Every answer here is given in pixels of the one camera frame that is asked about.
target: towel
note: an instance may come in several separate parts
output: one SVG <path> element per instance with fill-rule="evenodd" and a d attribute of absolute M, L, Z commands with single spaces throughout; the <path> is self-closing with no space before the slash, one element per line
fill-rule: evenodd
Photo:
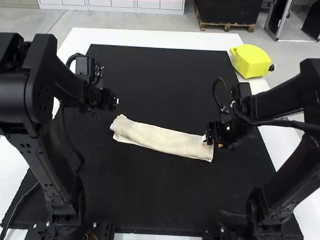
<path fill-rule="evenodd" d="M 110 129 L 114 131 L 113 139 L 118 142 L 208 162 L 214 156 L 214 146 L 203 142 L 200 135 L 135 122 L 123 114 L 116 117 Z"/>

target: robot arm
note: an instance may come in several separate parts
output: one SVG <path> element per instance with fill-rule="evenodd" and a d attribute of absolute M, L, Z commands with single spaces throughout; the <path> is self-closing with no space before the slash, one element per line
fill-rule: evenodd
<path fill-rule="evenodd" d="M 51 34 L 36 34 L 33 42 L 25 42 L 17 33 L 0 33 L 0 134 L 20 151 L 43 188 L 50 225 L 81 239 L 85 192 L 52 124 L 54 97 L 63 107 L 82 112 L 113 111 L 118 99 L 103 88 L 103 68 L 93 58 L 77 54 L 69 66 L 72 60 L 76 74 L 57 57 L 57 39 Z"/>
<path fill-rule="evenodd" d="M 234 234 L 245 239 L 285 239 L 282 224 L 290 219 L 300 202 L 320 188 L 319 94 L 320 59 L 302 61 L 300 74 L 256 95 L 251 94 L 249 83 L 238 83 L 232 88 L 230 107 L 222 106 L 221 121 L 207 127 L 207 144 L 234 147 L 253 126 L 292 127 L 305 134 L 270 181 L 252 190 L 246 204 L 245 226 L 230 227 L 231 222 L 240 222 L 239 219 L 224 211 L 220 213 L 219 223 L 224 229 L 221 239 L 233 239 Z M 279 118 L 301 111 L 305 122 Z"/>

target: black mat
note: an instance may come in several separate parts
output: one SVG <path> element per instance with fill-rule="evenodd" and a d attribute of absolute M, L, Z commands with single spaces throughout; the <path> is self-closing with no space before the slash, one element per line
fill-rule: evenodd
<path fill-rule="evenodd" d="M 209 121 L 219 119 L 213 80 L 222 77 L 229 87 L 237 82 L 225 51 L 91 45 L 88 54 L 105 67 L 104 84 L 120 99 L 117 114 L 191 134 L 202 135 Z M 251 190 L 275 172 L 258 129 L 238 150 L 215 150 L 209 163 L 116 142 L 109 130 L 114 117 L 66 111 L 68 132 L 86 159 L 80 176 L 87 219 L 110 219 L 118 232 L 200 235 L 206 228 L 218 230 L 217 212 L 244 214 Z M 72 154 L 69 159 L 74 165 Z M 29 170 L 2 224 L 35 181 Z M 38 189 L 11 227 L 28 228 L 46 217 Z M 285 231 L 301 234 L 295 219 Z"/>

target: gray floor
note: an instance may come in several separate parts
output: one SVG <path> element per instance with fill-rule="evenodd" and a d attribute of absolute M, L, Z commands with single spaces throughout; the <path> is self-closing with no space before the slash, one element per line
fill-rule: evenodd
<path fill-rule="evenodd" d="M 274 42 L 263 29 L 266 18 L 267 13 L 261 12 L 254 33 L 241 27 L 233 27 L 230 32 L 238 33 L 244 43 L 264 49 L 277 64 L 276 71 L 265 77 L 270 87 L 274 87 L 299 73 L 303 59 L 320 58 L 320 43 Z M 26 40 L 32 40 L 36 33 L 52 33 L 60 46 L 73 27 L 200 32 L 192 0 L 186 0 L 183 16 L 0 7 L 0 32 L 18 32 Z M 307 39 L 299 27 L 301 20 L 291 14 L 281 39 Z M 224 31 L 211 27 L 206 32 Z"/>

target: yellow container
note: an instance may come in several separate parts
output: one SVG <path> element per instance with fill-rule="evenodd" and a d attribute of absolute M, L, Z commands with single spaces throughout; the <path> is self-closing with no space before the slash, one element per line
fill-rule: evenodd
<path fill-rule="evenodd" d="M 234 68 L 245 78 L 261 77 L 267 74 L 271 58 L 261 48 L 243 44 L 231 47 Z"/>

